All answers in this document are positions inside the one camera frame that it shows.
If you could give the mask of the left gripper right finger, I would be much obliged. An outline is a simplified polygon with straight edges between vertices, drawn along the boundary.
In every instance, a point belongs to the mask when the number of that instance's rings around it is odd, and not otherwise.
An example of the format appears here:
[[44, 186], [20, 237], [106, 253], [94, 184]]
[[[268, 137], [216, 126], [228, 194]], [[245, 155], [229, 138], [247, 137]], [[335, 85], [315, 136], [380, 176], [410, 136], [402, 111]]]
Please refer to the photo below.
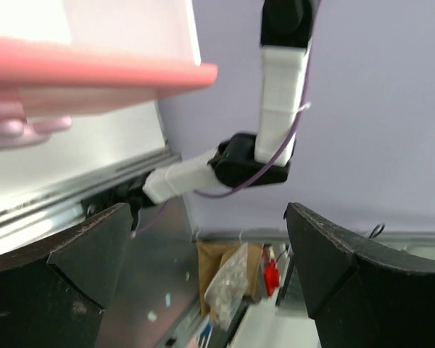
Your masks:
[[322, 347], [435, 347], [435, 260], [380, 244], [299, 203], [284, 217]]

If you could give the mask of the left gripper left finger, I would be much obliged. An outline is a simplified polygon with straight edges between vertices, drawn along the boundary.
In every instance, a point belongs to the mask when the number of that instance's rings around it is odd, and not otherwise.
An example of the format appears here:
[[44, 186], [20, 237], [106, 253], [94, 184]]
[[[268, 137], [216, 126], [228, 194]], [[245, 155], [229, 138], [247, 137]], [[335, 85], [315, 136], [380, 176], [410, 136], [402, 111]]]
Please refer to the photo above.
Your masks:
[[0, 255], [0, 347], [94, 347], [131, 226], [116, 204]]

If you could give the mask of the pink front drawer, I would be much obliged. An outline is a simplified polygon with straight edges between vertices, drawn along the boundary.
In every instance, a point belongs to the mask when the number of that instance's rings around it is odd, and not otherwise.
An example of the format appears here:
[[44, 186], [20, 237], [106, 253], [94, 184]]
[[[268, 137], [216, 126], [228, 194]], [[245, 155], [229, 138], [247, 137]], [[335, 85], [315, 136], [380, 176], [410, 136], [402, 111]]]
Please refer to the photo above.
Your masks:
[[190, 1], [0, 1], [0, 102], [29, 123], [211, 86]]

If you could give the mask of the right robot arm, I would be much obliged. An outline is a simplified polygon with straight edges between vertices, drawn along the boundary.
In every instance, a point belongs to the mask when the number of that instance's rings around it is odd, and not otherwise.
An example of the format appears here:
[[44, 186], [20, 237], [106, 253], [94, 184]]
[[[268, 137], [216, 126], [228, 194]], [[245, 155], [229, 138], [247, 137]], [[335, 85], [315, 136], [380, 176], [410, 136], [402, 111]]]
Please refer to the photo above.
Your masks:
[[262, 94], [256, 133], [236, 133], [216, 149], [154, 169], [111, 191], [134, 214], [187, 193], [225, 198], [251, 186], [287, 180], [305, 102], [319, 1], [265, 1], [260, 50]]

